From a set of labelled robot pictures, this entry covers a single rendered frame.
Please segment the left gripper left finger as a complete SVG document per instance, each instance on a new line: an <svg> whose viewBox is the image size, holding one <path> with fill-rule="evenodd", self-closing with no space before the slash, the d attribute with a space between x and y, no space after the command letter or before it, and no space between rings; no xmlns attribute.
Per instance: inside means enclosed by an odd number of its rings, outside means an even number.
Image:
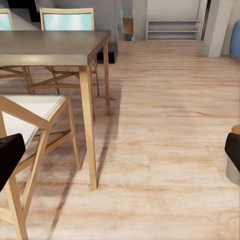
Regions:
<svg viewBox="0 0 240 240"><path fill-rule="evenodd" d="M21 133L0 138L0 192L26 152Z"/></svg>

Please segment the trash can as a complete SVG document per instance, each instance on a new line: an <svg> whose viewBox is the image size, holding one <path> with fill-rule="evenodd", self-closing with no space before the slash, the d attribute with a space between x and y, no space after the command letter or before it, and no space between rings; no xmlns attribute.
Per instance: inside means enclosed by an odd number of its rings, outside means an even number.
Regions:
<svg viewBox="0 0 240 240"><path fill-rule="evenodd" d="M231 133L240 135L240 124L236 124L232 127ZM240 186L240 172L230 159L227 157L227 164L226 164L226 176L227 178L237 186Z"/></svg>

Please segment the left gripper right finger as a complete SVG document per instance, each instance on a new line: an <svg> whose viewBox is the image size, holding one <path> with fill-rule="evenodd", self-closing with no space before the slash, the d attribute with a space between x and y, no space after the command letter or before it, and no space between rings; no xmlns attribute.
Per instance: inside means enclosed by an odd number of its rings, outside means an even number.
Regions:
<svg viewBox="0 0 240 240"><path fill-rule="evenodd" d="M224 150L240 172L240 135L230 132Z"/></svg>

